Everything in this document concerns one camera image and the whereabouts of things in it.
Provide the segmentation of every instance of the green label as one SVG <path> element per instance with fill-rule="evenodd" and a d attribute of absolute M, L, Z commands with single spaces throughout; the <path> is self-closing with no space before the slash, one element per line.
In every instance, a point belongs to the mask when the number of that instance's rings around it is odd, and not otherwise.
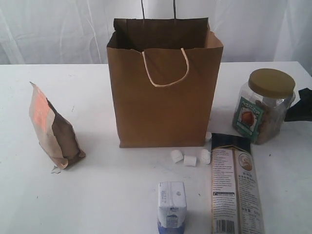
<path fill-rule="evenodd" d="M 262 114 L 263 110 L 260 107 L 241 97 L 234 125 L 255 142 L 259 135 L 258 125 L 261 123 Z"/>

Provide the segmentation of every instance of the jar lid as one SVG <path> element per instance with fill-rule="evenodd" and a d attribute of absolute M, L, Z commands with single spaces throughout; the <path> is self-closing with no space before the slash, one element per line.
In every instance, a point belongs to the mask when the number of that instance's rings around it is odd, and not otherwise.
<path fill-rule="evenodd" d="M 264 97 L 287 98 L 293 95 L 295 82 L 285 72 L 262 68 L 250 74 L 248 85 L 251 90 Z"/>

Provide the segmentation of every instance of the white marshmallow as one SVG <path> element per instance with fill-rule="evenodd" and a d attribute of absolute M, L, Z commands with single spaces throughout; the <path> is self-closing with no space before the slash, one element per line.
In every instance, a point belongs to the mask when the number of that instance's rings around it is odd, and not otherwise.
<path fill-rule="evenodd" d="M 183 154 L 180 150 L 172 150 L 171 151 L 171 158 L 174 163 L 177 163 L 183 159 Z"/>
<path fill-rule="evenodd" d="M 212 134 L 211 134 L 211 132 L 206 132 L 206 141 L 210 141 L 211 140 L 211 138 L 212 138 Z"/>
<path fill-rule="evenodd" d="M 184 156 L 184 166 L 195 167 L 196 161 L 197 158 L 195 156 L 187 156 L 187 155 Z"/>
<path fill-rule="evenodd" d="M 201 152 L 200 152 L 200 158 L 201 158 L 201 161 L 205 164 L 210 164 L 210 161 L 211 161 L 211 153 L 206 150 L 206 149 L 202 149 Z"/>

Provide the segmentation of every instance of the blue and white package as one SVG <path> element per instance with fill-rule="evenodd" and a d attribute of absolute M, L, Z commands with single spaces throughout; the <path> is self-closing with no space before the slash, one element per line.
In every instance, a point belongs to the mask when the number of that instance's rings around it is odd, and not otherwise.
<path fill-rule="evenodd" d="M 183 234 L 186 210 L 184 183 L 159 183 L 157 222 L 159 233 Z"/>

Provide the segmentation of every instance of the white curtain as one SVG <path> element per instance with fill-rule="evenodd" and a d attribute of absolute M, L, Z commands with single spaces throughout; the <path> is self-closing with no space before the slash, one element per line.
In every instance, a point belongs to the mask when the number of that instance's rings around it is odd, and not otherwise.
<path fill-rule="evenodd" d="M 146 18 L 172 0 L 144 0 Z M 209 17 L 223 61 L 299 61 L 312 74 L 312 0 L 176 0 L 180 19 Z M 114 18 L 142 18 L 140 0 L 0 0 L 0 64 L 106 63 Z"/>

